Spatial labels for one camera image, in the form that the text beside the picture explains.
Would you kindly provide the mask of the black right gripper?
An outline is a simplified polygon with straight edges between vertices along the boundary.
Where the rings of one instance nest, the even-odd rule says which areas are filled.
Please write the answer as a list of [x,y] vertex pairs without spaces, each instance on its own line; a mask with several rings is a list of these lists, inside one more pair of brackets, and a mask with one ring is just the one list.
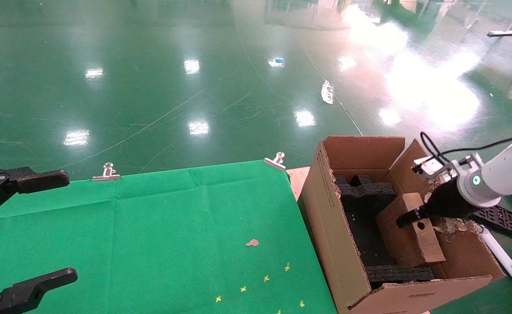
[[475,212],[478,212],[478,207],[462,197],[458,189],[458,179],[455,177],[439,185],[431,193],[424,207],[412,209],[397,218],[397,226],[403,228],[431,216],[464,218]]

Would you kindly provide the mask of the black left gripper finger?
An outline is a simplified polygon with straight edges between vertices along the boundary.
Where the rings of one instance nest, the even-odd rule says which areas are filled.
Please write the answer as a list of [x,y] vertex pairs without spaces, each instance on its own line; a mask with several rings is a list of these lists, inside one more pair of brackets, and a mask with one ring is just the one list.
[[30,280],[15,283],[0,292],[0,314],[23,314],[38,307],[50,290],[69,285],[77,280],[77,271],[64,268]]
[[0,169],[0,206],[15,194],[31,194],[69,185],[66,171],[36,173],[30,167]]

